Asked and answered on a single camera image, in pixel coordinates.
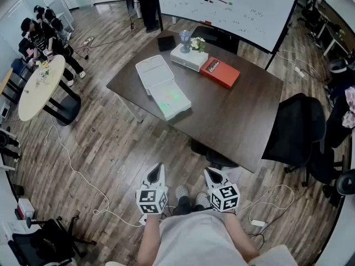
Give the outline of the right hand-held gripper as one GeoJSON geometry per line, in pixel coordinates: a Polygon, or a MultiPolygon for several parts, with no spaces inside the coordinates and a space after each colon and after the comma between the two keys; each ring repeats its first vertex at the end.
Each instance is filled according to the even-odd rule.
{"type": "Polygon", "coordinates": [[[219,212],[235,209],[239,205],[240,192],[228,175],[217,168],[207,167],[204,176],[211,207],[219,212]]]}

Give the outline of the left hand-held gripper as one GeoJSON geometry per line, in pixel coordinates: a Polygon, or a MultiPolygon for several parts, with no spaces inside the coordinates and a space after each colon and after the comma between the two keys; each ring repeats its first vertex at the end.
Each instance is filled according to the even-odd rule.
{"type": "Polygon", "coordinates": [[[136,204],[142,214],[162,214],[168,201],[165,166],[157,163],[150,167],[141,178],[136,190],[136,204]]]}

